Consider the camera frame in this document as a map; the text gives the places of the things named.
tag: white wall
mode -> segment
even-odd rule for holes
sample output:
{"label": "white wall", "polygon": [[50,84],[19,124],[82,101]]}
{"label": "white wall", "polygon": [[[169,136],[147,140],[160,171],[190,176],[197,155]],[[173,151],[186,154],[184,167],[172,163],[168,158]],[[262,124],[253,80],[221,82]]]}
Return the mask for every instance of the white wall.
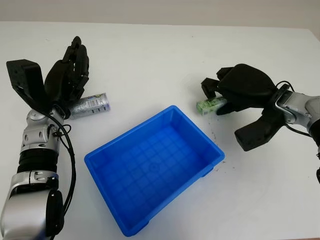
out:
{"label": "white wall", "polygon": [[0,0],[0,21],[306,28],[320,39],[320,0]]}

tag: can label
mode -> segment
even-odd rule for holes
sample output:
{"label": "can label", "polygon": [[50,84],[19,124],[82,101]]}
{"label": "can label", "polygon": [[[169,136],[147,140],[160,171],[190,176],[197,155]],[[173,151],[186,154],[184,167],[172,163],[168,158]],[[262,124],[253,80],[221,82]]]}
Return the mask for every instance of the can label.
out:
{"label": "can label", "polygon": [[81,98],[70,108],[70,118],[77,119],[110,110],[106,93]]}

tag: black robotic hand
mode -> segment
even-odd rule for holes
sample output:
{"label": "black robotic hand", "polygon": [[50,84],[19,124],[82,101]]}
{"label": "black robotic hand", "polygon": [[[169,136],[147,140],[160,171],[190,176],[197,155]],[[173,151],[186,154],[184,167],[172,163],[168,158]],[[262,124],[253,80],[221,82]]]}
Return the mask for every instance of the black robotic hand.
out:
{"label": "black robotic hand", "polygon": [[217,115],[263,108],[257,121],[235,131],[243,150],[249,151],[269,142],[285,124],[284,114],[275,108],[275,102],[289,86],[285,84],[278,90],[264,72],[246,64],[221,68],[217,77],[219,80],[206,78],[201,83],[208,99],[214,98],[216,92],[227,99],[227,103],[217,110]]}

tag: table surface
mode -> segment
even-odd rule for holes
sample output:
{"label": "table surface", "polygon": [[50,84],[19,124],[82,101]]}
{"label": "table surface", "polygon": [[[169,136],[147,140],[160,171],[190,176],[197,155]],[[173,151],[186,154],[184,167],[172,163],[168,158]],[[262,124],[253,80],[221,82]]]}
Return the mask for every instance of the table surface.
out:
{"label": "table surface", "polygon": [[[111,111],[77,120],[70,138],[77,182],[62,232],[55,238],[125,240],[84,157],[170,105],[178,106],[224,152],[225,160],[160,211],[132,240],[256,240],[320,236],[320,162],[311,138],[285,127],[267,144],[244,152],[234,131],[261,109],[201,116],[201,81],[221,67],[246,63],[297,92],[319,95],[320,42],[306,29],[0,22],[0,206],[18,167],[29,107],[13,91],[6,61],[39,63],[43,76],[78,35],[90,58],[84,97],[106,92]],[[61,147],[60,190],[70,184]]]}

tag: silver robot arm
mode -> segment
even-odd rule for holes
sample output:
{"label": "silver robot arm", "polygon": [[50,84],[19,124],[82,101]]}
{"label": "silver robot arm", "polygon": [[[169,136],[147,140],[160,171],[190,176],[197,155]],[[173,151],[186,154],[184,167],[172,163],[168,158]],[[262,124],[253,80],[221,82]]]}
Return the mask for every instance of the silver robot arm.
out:
{"label": "silver robot arm", "polygon": [[[50,113],[63,124],[56,110]],[[58,126],[31,110],[26,118],[17,174],[12,177],[0,228],[3,240],[45,239],[64,225],[62,195],[58,191]]]}
{"label": "silver robot arm", "polygon": [[[1,214],[1,234],[4,240],[53,240],[64,226],[76,184],[75,154],[63,124],[89,79],[87,49],[76,36],[45,81],[36,62],[20,59],[8,61],[6,66],[12,88],[31,111],[22,135],[17,173]],[[58,190],[60,142],[71,161],[71,183],[64,202]]]}
{"label": "silver robot arm", "polygon": [[320,156],[320,96],[307,96],[287,90],[275,102],[284,114],[288,124],[298,124],[306,128],[318,146]]}

